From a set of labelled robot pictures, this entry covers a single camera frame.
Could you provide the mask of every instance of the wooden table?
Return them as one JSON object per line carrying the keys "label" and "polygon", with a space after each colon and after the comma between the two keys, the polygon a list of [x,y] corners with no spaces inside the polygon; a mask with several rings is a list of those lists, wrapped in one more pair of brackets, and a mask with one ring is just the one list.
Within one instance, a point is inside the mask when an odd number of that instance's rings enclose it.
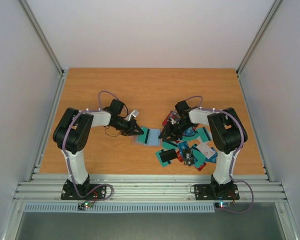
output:
{"label": "wooden table", "polygon": [[[140,126],[162,128],[162,121],[177,102],[202,95],[203,107],[233,107],[244,125],[248,141],[236,161],[235,174],[264,174],[263,164],[234,69],[198,68],[71,68],[69,70],[55,120],[43,157],[40,173],[67,173],[65,159],[52,140],[52,133],[68,107],[97,109],[98,92],[108,90],[118,96],[130,111],[138,110]],[[103,106],[113,97],[101,94]],[[188,104],[196,106],[199,99]],[[113,128],[108,134],[115,135]],[[212,174],[216,165],[208,163],[202,171],[185,166],[177,159],[162,167],[156,146],[132,144],[130,137],[110,137],[104,127],[91,129],[84,148],[85,166],[90,174]]]}

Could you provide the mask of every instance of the metal grate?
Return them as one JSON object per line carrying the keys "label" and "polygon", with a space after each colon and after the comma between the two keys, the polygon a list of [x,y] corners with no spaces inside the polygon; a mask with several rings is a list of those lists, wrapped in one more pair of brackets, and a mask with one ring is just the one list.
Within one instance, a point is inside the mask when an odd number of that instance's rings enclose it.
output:
{"label": "metal grate", "polygon": [[84,211],[77,203],[27,203],[25,212],[41,213],[214,213],[213,203],[97,203]]}

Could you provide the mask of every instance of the gray floor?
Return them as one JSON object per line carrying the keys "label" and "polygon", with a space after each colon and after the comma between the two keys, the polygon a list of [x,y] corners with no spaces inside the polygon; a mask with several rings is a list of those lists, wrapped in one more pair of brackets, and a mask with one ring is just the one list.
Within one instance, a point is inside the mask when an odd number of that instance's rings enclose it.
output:
{"label": "gray floor", "polygon": [[[238,209],[247,205],[237,204]],[[274,203],[216,213],[23,214],[17,240],[280,240]]]}

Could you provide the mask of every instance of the robotic arm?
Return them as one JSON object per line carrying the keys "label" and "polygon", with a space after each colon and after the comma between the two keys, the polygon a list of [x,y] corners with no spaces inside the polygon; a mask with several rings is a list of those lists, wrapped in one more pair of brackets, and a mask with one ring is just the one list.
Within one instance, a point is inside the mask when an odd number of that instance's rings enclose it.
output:
{"label": "robotic arm", "polygon": [[79,112],[74,108],[68,108],[65,111],[52,137],[66,159],[69,173],[63,186],[61,199],[69,200],[68,197],[70,197],[71,200],[78,200],[80,195],[86,196],[92,188],[84,160],[84,147],[87,144],[91,128],[111,126],[120,130],[123,136],[135,136],[144,133],[135,120],[138,115],[137,110],[131,113],[127,112],[126,117],[119,116],[124,105],[123,102],[113,99],[110,106],[99,111]]}
{"label": "robotic arm", "polygon": [[218,158],[211,183],[204,187],[208,189],[205,190],[205,196],[208,195],[212,200],[220,200],[228,196],[228,192],[233,192],[233,195],[239,198],[238,192],[235,193],[237,186],[232,180],[232,174],[240,152],[238,148],[248,140],[248,135],[236,111],[233,108],[219,111],[201,107],[190,108],[185,100],[178,102],[175,109],[180,120],[168,121],[159,138],[164,141],[177,141],[182,139],[183,132],[188,128],[197,127],[198,124],[209,126],[213,142],[218,149]]}

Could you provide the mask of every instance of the wall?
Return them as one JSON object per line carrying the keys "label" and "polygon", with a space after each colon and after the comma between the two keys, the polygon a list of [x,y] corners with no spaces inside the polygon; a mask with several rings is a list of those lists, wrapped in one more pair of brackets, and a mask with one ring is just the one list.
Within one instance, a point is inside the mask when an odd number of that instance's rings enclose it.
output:
{"label": "wall", "polygon": [[18,1],[0,0],[0,235],[24,181],[58,73]]}
{"label": "wall", "polygon": [[273,0],[28,0],[63,68],[237,68]]}
{"label": "wall", "polygon": [[274,180],[300,230],[300,0],[284,0],[241,74]]}

